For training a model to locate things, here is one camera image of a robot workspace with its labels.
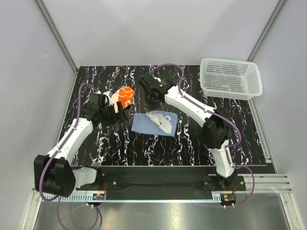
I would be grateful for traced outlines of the orange white patterned towel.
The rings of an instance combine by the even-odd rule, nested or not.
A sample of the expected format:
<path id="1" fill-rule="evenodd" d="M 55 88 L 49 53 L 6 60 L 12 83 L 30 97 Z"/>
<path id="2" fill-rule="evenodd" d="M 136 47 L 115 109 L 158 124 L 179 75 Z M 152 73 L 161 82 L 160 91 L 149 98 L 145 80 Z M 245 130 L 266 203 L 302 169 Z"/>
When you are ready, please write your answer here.
<path id="1" fill-rule="evenodd" d="M 134 100 L 135 91 L 129 87 L 121 87 L 114 93 L 112 91 L 104 92 L 103 95 L 107 96 L 109 100 L 109 104 L 114 106 L 115 112 L 119 112 L 119 108 L 117 106 L 117 102 L 120 102 L 123 109 L 126 109 L 130 106 Z"/>

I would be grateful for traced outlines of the light blue towel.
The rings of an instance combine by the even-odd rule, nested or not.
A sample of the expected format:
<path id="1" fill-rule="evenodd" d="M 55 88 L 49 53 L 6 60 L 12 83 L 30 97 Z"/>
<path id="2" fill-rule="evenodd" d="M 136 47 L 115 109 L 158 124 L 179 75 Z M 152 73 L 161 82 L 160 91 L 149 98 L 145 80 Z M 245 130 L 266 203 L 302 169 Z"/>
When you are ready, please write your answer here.
<path id="1" fill-rule="evenodd" d="M 139 134 L 174 137 L 177 119 L 177 114 L 165 111 L 136 113 L 131 130 Z"/>

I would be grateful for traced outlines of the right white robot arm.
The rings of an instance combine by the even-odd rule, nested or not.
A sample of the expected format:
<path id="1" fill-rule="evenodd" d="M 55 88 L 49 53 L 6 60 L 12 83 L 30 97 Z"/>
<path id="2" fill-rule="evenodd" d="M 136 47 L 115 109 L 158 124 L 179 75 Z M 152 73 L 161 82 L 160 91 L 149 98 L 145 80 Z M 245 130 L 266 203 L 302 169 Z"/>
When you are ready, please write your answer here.
<path id="1" fill-rule="evenodd" d="M 197 122 L 202 128 L 204 145 L 212 150 L 219 187 L 228 190 L 234 186 L 235 167 L 229 154 L 230 125 L 222 113 L 188 95 L 172 81 L 157 80 L 151 74 L 145 74 L 138 83 L 149 98 L 171 105 Z"/>

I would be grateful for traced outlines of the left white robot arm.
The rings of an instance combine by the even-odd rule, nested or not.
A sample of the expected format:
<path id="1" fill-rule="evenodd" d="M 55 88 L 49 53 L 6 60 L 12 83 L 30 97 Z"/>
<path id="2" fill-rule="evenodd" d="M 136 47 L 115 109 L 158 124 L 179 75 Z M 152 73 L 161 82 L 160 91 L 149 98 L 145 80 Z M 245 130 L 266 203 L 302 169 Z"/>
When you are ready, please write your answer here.
<path id="1" fill-rule="evenodd" d="M 97 190 L 103 186 L 98 167 L 72 169 L 71 163 L 85 139 L 96 129 L 103 129 L 127 121 L 121 102 L 113 103 L 112 92 L 94 93 L 74 119 L 70 128 L 46 155 L 34 160 L 35 189 L 43 200 L 45 194 L 68 197 L 74 189 L 89 185 Z"/>

